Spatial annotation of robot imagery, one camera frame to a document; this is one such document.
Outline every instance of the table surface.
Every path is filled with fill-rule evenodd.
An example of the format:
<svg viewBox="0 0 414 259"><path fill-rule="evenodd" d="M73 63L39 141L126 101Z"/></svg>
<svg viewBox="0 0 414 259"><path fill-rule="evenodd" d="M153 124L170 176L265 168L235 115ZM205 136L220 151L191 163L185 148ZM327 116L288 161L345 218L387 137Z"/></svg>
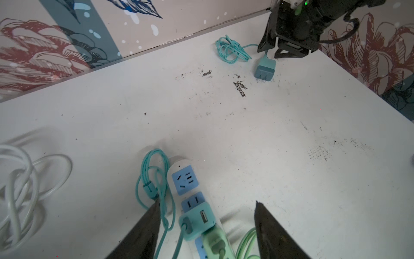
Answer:
<svg viewBox="0 0 414 259"><path fill-rule="evenodd" d="M104 258L144 213L134 188L155 147L192 160L234 248L257 200L312 258L411 258L414 126L320 51L279 60L271 82L253 77L254 47L247 63L218 58L219 37L258 43L267 18L1 103L1 143L73 161L42 202L43 226L9 258Z"/></svg>

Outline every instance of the teal charger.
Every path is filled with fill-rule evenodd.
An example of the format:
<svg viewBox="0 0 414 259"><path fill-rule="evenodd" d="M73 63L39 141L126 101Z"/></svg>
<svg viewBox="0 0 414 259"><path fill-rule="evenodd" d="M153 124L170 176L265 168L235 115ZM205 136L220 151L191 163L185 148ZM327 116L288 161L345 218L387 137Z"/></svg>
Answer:
<svg viewBox="0 0 414 259"><path fill-rule="evenodd" d="M267 54L265 54L265 56L260 59L256 69L255 78L270 81L273 78L275 68L276 60L267 58Z"/></svg>
<svg viewBox="0 0 414 259"><path fill-rule="evenodd" d="M203 232L214 227L216 217L211 210L210 204L203 202L197 207L187 211L179 218L180 226L187 224L184 232L184 240L191 241L199 237Z"/></svg>

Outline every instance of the floral wallpaper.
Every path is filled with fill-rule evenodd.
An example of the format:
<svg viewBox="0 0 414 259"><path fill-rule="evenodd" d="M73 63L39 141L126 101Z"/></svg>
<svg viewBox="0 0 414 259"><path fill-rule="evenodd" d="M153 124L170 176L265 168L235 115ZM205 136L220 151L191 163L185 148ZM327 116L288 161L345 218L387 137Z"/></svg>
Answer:
<svg viewBox="0 0 414 259"><path fill-rule="evenodd" d="M271 1L2 1L0 102L264 10Z"/></svg>
<svg viewBox="0 0 414 259"><path fill-rule="evenodd" d="M399 16L402 14L399 12L402 4L406 8L413 5L408 1L388 2L388 6L366 8L370 12L359 17L361 25L354 36L340 43L322 44L320 49L412 121L414 19L411 15L406 18ZM386 11L388 15L377 15ZM342 22L339 25L338 21L335 22L326 33L325 39L337 39L352 29L349 24L343 25Z"/></svg>

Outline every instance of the coiled white cable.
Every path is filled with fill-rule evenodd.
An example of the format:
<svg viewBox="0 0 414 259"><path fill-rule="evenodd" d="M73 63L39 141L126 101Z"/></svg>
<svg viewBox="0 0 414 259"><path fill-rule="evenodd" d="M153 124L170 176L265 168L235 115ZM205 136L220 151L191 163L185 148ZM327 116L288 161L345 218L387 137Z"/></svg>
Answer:
<svg viewBox="0 0 414 259"><path fill-rule="evenodd" d="M13 152L13 154L0 153L0 159L11 159L23 165L23 169L12 171L5 186L0 187L0 190L5 188L5 197L0 196L0 206L7 205L7 216L0 221L0 255L4 255L21 247L34 234L36 231L35 223L39 217L36 203L50 196L65 183L72 171L72 163L64 155L48 155L32 163L29 155L21 148L0 145L0 150ZM54 187L39 193L38 173L34 167L48 159L63 161L65 169L62 178ZM29 190L31 190L30 200L26 199Z"/></svg>

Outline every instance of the bundled teal cable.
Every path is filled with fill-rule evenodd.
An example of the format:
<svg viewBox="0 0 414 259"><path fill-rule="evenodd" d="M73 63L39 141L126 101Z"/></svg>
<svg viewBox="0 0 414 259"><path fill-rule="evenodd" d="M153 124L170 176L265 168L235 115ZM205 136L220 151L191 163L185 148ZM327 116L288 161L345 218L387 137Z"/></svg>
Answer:
<svg viewBox="0 0 414 259"><path fill-rule="evenodd" d="M155 154L159 154L161 156L161 158L164 162L164 170L162 170L161 168L159 168L157 166L150 166L149 165L149 162L151 161L151 157ZM174 223L175 223L175 220L176 220L176 205L174 203L174 199L172 198L173 196L171 194L171 190L170 190L170 188L168 186L168 182L167 182L167 172L168 172L169 168L170 168L170 163L169 163L168 158L165 155L165 153L160 149L154 149L154 150L148 152L148 154L144 157L144 160L142 161L142 164L141 164L141 174L138 177L137 184L135 185L135 197L137 198L139 204L143 208L145 208L146 210L148 210L149 207L146 206L141 201L140 196L138 194L138 186L139 186L139 183L141 181L141 178L142 178L142 181L144 183L144 190L147 193L148 197L151 198L151 199L154 199L154 200L156 200L158 197L160 199L159 204L160 204L160 211L161 211L161 221L162 221L162 225L164 226L164 233L163 233L163 235L161 237L161 240L158 244L157 250L156 250L155 255L154 255L154 259L158 258L158 254L159 254L161 246L164 242L165 236L166 236L168 231L173 229ZM154 184L151 182L151 180L149 179L148 171L150 169L155 170L154 180L155 180L156 188L155 188ZM166 205L166 202L165 202L165 195L166 195L167 192L171 196L172 208L173 208L173 220L172 220L172 223L171 223L170 227L168 227L169 222L165 217L165 215L167 213L167 205Z"/></svg>
<svg viewBox="0 0 414 259"><path fill-rule="evenodd" d="M240 44L229 38L229 36L226 35L226 37L219 38L218 41L216 41L216 47L217 52L219 53L219 57L229 63L234 64L239 58L241 58L244 61L249 61L252 57L249 56L249 54L244 51L244 48L250 47L250 46L258 46L257 44L249 44L244 47L241 47ZM232 60L228 60L227 58L234 54L236 57Z"/></svg>

